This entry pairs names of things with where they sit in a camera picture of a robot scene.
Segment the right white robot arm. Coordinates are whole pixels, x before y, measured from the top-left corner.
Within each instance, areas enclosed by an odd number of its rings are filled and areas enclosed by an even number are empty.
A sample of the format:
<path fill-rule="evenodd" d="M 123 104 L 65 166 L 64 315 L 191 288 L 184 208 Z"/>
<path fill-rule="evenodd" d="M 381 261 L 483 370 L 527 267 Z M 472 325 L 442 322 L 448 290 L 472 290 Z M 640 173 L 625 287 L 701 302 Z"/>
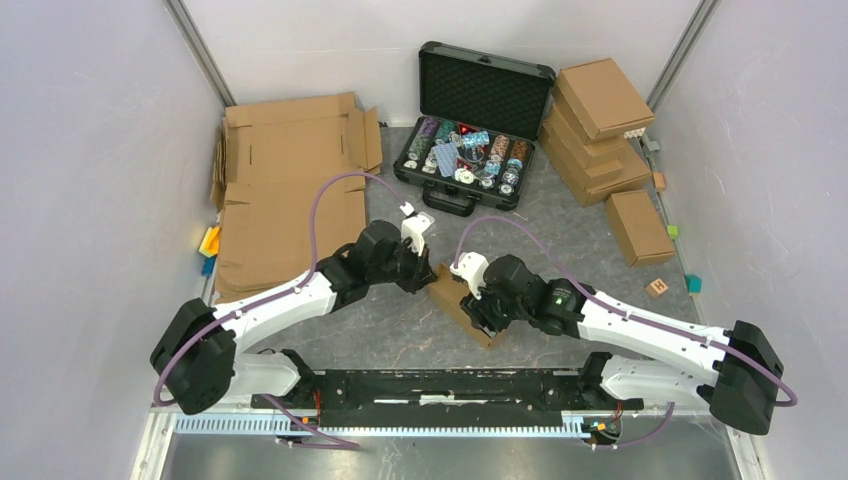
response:
<path fill-rule="evenodd" d="M 763 436 L 778 407 L 784 365 L 764 332 L 737 321 L 723 329 L 628 305 L 585 283 L 545 280 L 514 255 L 469 252 L 451 265 L 469 293 L 460 306 L 490 337 L 522 321 L 550 336 L 605 343 L 637 359 L 593 353 L 577 382 L 591 408 L 610 401 L 705 408 L 736 430 Z"/>

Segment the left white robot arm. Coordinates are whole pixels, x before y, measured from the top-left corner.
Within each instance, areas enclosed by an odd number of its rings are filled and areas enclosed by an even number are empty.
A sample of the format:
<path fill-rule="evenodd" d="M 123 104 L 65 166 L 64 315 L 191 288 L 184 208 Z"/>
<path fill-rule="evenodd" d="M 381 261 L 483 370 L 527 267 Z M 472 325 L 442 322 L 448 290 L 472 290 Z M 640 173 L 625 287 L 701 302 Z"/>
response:
<path fill-rule="evenodd" d="M 416 293 L 434 282 L 426 231 L 433 218 L 418 213 L 395 226 L 375 220 L 354 243 L 286 284 L 217 307 L 185 302 L 154 347 L 150 363 L 160 377 L 160 406 L 177 404 L 187 415 L 228 397 L 271 394 L 290 407 L 306 405 L 314 381 L 292 353 L 251 354 L 249 348 L 304 320 L 363 299 L 374 285 L 395 284 Z"/>

